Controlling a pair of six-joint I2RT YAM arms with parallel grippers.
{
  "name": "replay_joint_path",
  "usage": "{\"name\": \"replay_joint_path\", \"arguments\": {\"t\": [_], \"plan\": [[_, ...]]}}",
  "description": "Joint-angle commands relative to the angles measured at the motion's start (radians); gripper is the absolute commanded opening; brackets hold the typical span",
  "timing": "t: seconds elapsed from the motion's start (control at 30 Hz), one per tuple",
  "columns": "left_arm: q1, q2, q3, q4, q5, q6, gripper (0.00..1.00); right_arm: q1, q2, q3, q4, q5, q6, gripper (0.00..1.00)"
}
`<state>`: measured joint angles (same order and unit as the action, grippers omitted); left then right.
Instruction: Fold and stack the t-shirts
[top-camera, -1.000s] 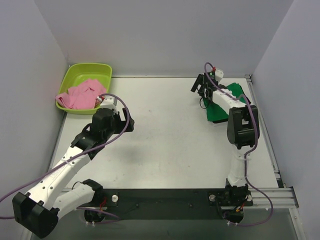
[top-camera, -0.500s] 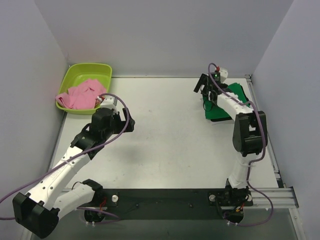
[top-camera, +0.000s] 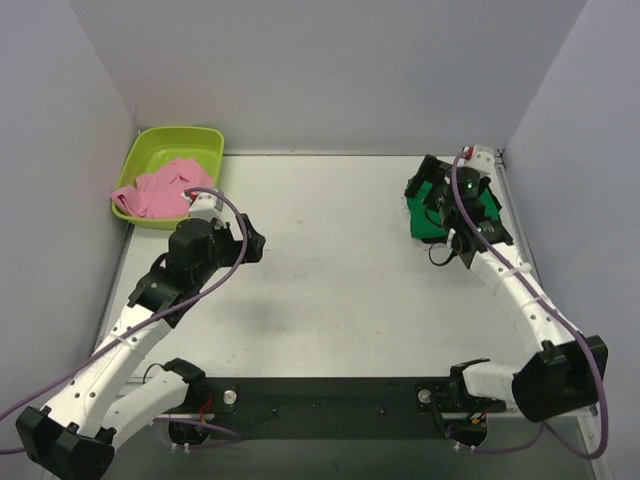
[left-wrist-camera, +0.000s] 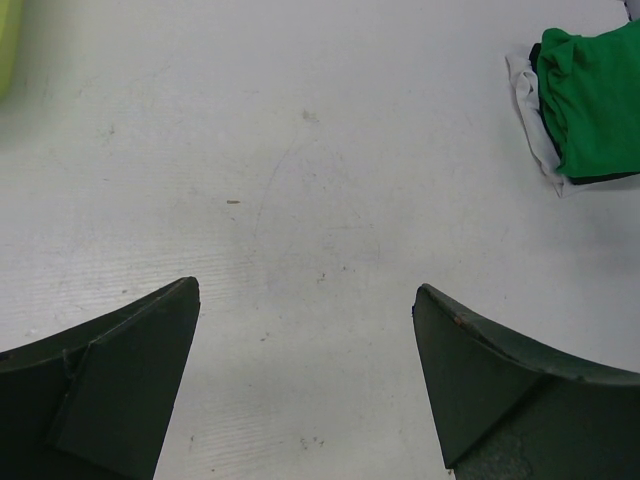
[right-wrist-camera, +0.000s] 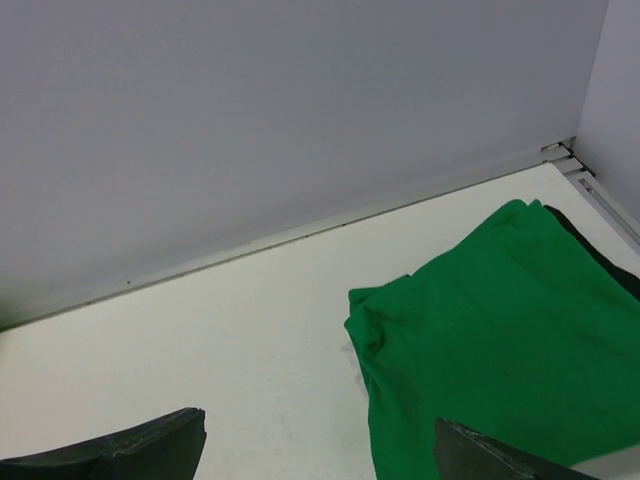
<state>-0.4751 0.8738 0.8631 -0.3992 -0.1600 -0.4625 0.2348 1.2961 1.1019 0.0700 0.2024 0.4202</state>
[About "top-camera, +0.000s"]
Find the black t shirt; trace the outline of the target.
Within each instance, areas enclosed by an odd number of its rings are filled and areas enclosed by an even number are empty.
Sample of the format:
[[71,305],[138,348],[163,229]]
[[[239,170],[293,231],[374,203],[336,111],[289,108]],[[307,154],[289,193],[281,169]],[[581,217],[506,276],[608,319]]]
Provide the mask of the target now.
[[479,200],[485,207],[485,216],[491,219],[500,219],[502,205],[490,187],[491,178],[482,177],[479,182]]

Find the green t shirt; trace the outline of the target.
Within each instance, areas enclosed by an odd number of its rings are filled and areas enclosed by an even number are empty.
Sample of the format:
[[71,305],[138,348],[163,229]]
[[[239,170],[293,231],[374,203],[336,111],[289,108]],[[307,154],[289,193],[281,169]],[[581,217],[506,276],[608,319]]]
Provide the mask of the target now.
[[447,231],[441,228],[439,214],[428,211],[424,205],[424,200],[431,189],[432,184],[425,181],[414,197],[404,197],[411,216],[410,232],[414,238],[427,244],[442,242],[447,238]]

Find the green plastic basin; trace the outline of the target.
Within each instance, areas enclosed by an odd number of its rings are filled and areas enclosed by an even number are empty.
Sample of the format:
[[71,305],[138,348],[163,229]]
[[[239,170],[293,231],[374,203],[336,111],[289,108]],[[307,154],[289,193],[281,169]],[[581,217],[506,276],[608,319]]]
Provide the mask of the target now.
[[[224,152],[224,136],[217,130],[194,126],[154,127],[141,133],[134,141],[122,167],[116,189],[133,185],[144,173],[152,173],[175,158],[194,158],[213,178],[213,188],[220,178]],[[151,229],[171,230],[186,219],[143,219],[121,212],[111,200],[112,213],[133,225]]]

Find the white t shirt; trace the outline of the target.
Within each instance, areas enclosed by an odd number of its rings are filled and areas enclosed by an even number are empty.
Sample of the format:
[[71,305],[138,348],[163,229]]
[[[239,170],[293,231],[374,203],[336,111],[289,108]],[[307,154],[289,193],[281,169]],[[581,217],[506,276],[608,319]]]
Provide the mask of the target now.
[[401,225],[403,229],[409,234],[409,238],[411,242],[416,246],[424,245],[424,242],[422,240],[414,238],[410,232],[411,216],[410,216],[409,208],[406,203],[406,199],[403,196],[399,198],[398,212],[399,212]]

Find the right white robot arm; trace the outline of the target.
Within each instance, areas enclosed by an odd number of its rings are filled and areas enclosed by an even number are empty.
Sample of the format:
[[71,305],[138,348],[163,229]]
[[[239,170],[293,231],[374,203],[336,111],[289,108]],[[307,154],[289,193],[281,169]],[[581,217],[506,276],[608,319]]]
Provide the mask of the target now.
[[556,310],[501,221],[490,187],[492,158],[463,157],[456,167],[433,155],[408,180],[404,199],[411,236],[445,247],[504,309],[525,352],[520,366],[476,359],[453,366],[458,401],[477,398],[511,403],[532,422],[600,401],[608,349],[599,336],[584,336]]

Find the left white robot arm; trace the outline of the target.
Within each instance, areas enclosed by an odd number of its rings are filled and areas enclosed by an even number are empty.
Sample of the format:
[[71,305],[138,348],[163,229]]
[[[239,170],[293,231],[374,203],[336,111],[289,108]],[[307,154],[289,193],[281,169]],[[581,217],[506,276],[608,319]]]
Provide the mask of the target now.
[[228,223],[190,218],[170,235],[161,254],[137,282],[112,330],[85,366],[42,407],[25,408],[16,430],[26,456],[60,479],[99,479],[117,450],[157,416],[204,402],[204,373],[182,360],[165,364],[157,378],[121,396],[122,387],[148,353],[172,332],[204,295],[220,269],[233,274],[262,259],[266,240],[246,214]]

